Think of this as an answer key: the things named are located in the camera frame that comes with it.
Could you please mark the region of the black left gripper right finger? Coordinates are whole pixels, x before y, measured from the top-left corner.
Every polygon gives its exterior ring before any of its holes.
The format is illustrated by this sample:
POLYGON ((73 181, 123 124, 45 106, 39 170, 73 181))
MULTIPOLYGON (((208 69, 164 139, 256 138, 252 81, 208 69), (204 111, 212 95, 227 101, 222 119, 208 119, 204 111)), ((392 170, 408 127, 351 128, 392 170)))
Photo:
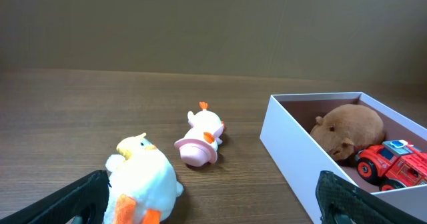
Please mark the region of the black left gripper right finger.
POLYGON ((320 172, 316 199, 322 224, 424 224, 331 171, 320 172))

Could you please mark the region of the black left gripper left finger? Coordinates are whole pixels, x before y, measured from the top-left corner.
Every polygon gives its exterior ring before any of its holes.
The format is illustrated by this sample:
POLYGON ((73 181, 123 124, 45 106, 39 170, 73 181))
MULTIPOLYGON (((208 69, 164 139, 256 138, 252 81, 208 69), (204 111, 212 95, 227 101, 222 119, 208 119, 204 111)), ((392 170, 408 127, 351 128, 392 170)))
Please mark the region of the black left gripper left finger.
POLYGON ((101 224, 109 199, 109 177, 96 170, 1 219, 1 224, 101 224))

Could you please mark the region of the brown plush capybara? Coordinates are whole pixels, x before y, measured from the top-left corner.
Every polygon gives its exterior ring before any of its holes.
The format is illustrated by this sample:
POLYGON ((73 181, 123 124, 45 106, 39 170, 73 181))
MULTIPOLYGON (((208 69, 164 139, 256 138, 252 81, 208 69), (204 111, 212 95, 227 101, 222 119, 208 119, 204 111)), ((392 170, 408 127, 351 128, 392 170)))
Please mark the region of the brown plush capybara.
POLYGON ((384 123, 373 109, 356 104, 341 105, 324 117, 317 116, 311 137, 335 161, 383 142, 384 123))

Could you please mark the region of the pink hat duck toy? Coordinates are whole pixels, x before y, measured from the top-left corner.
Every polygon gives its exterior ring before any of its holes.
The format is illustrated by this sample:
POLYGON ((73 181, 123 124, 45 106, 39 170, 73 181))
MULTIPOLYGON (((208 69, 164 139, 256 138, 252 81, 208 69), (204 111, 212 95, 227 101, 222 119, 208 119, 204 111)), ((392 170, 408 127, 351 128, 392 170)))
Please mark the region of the pink hat duck toy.
POLYGON ((218 146, 223 143, 220 136, 226 127, 220 117, 208 110, 208 103, 199 102, 201 111, 187 113, 190 130, 174 143, 181 160, 190 166, 201 167, 218 160, 218 146))

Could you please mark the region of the white box pink interior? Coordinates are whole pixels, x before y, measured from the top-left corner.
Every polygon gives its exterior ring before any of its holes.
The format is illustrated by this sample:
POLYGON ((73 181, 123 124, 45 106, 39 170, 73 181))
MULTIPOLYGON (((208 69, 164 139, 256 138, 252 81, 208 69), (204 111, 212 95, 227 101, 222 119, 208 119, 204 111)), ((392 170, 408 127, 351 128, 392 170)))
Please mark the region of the white box pink interior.
POLYGON ((362 92, 272 95, 260 139, 292 191, 314 223, 321 212, 315 191, 320 172, 332 171, 371 195, 418 218, 426 220, 426 186, 380 192, 351 167, 340 167, 312 139, 315 118, 344 104, 359 104, 375 110, 384 122, 386 138, 405 139, 426 150, 426 128, 362 92))

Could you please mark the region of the white plush duck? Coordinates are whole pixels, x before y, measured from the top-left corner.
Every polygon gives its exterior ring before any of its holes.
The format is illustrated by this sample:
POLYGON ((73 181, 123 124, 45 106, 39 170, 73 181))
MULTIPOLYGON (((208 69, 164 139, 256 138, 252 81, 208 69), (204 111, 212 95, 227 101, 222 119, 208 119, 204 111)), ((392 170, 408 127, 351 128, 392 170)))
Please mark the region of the white plush duck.
POLYGON ((104 223, 159 224, 183 193, 173 166, 145 136, 123 139, 106 161, 110 176, 104 223))

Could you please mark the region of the red toy fire truck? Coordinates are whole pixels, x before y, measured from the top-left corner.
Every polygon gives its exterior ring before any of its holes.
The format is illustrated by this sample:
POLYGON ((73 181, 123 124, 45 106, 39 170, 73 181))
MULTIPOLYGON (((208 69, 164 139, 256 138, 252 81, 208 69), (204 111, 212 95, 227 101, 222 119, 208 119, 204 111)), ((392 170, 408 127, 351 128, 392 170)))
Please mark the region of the red toy fire truck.
POLYGON ((356 159, 359 176, 380 191, 426 184, 426 153, 406 140, 370 146, 356 159))

